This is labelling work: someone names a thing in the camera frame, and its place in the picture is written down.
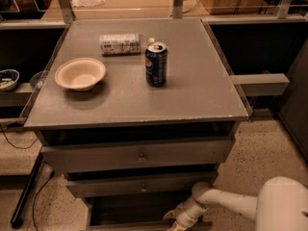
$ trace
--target blue soda can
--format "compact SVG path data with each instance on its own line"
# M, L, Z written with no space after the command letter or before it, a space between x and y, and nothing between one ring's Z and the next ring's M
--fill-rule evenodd
M161 86L167 75L167 48L162 42L152 42L145 50L146 82L151 86Z

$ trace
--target drawer handle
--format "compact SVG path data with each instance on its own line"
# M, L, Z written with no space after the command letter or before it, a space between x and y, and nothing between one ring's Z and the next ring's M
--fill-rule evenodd
M146 193L146 192L147 192L147 188L146 188L146 186L145 186L145 185L143 185L143 186L142 186L142 188L141 188L141 192L142 192L142 193Z
M141 153L141 155L139 156L138 162L139 162L140 164L144 164L144 163L146 162L146 157L144 156L143 153Z

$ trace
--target black metal leg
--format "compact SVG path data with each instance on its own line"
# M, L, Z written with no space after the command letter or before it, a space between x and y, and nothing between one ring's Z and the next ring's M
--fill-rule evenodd
M17 206L16 206L16 208L13 212L13 216L11 218L12 228L18 228L22 225L23 221L22 221L22 218L21 218L21 214L22 214L22 211L23 211L23 209L26 205L30 190L33 187L34 182L37 178L41 162L42 162L42 155L41 155L41 153L39 153L38 156L37 156L36 162L32 167L29 179L28 179L28 181L27 181L27 183L26 183L26 185L25 185L25 187L22 191L22 194L19 198Z

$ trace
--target gray tabletop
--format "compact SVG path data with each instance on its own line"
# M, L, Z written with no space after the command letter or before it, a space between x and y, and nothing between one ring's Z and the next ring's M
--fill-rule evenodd
M145 80L144 50L135 56L103 57L99 36L139 33L167 45L167 82ZM107 76L91 91L64 90L57 68L72 59L101 61ZM200 19L74 21L25 127L87 128L147 123L244 120L248 113Z

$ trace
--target table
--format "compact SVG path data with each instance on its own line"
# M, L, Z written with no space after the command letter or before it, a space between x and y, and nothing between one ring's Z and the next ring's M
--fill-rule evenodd
M164 86L147 85L143 53L102 56L100 35L128 33L167 45ZM143 39L142 52L145 47ZM57 86L57 68L81 57L101 61L107 77L86 92ZM72 194L106 211L92 212L89 225L98 225L156 220L196 181L213 183L234 143L236 124L247 118L199 18L76 20L25 128L38 133L44 159L66 176ZM164 208L160 194L171 199Z

